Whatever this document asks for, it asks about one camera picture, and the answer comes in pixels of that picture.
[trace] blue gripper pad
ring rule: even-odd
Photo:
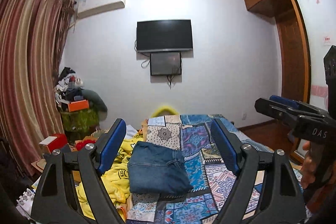
[[[276,95],[272,95],[269,98],[271,101],[286,105],[286,106],[290,106],[293,109],[299,109],[299,105],[296,101],[294,100],[290,100],[284,97],[280,97],[280,96],[276,96]]]
[[[230,133],[219,119],[212,121],[210,130],[226,168],[238,175],[242,161],[241,141],[235,134]]]
[[[97,171],[100,174],[104,174],[107,170],[111,169],[111,166],[114,162],[115,157],[117,156],[121,143],[123,142],[126,135],[125,121],[122,119],[117,119],[109,132],[105,134],[110,135],[110,138],[107,140],[106,145],[100,152],[100,165],[97,168]]]

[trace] patchwork tablecloth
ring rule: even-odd
[[[222,115],[174,115],[150,119],[147,142],[180,149],[194,189],[179,197],[133,194],[133,208],[128,212],[127,224],[201,224],[214,221],[236,180],[236,176],[226,168],[211,137],[210,125],[214,118],[221,119],[228,131],[236,134],[243,143],[249,143],[257,150],[270,151],[248,138]],[[297,171],[295,174],[300,181],[301,174]],[[257,207],[263,175],[263,171],[257,174],[245,218],[253,215]]]

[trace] television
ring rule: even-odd
[[[155,20],[137,23],[138,52],[188,51],[193,49],[191,20]]]
[[[180,52],[154,52],[150,59],[151,76],[182,74]]]

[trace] yellow blanket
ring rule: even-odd
[[[109,194],[114,206],[117,208],[118,213],[124,221],[126,221],[125,204],[127,198],[130,195],[127,163],[130,159],[135,144],[137,141],[142,140],[142,131],[137,133],[133,139],[124,140],[119,148],[111,169],[106,171],[105,174],[101,177],[107,193]],[[86,217],[94,219],[82,183],[76,187],[76,191],[83,214]]]

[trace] hand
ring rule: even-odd
[[[314,173],[316,171],[316,163],[313,161],[310,155],[310,142],[306,142],[302,149],[308,151],[305,155],[303,166],[301,169],[302,179],[301,179],[301,186],[303,189],[307,188],[310,183],[315,181]],[[334,170],[333,175],[328,182],[328,184],[334,184],[336,181],[336,162],[334,163]]]

